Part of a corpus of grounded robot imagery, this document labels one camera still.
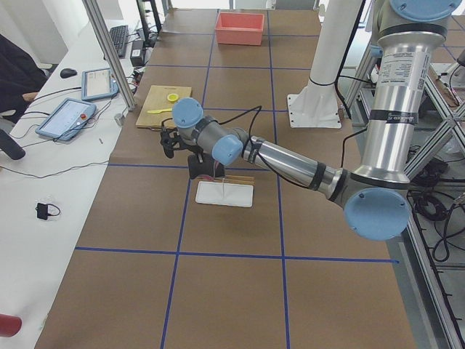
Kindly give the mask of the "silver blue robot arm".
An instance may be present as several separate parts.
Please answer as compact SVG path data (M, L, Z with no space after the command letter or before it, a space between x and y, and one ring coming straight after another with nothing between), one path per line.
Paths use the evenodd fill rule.
M405 164L433 51L447 37L458 1L376 1L372 37L381 66L368 117L360 166L333 169L239 128L228 129L186 97L172 109L174 124L189 146L198 146L225 166L236 159L268 168L293 185L321 192L344 211L363 238L385 241L407 227Z

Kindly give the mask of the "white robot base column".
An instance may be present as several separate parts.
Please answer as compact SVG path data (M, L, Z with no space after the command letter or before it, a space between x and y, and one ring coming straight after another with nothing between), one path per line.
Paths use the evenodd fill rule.
M341 127L336 78L363 7L363 1L329 2L307 86L299 94L287 97L292 128Z

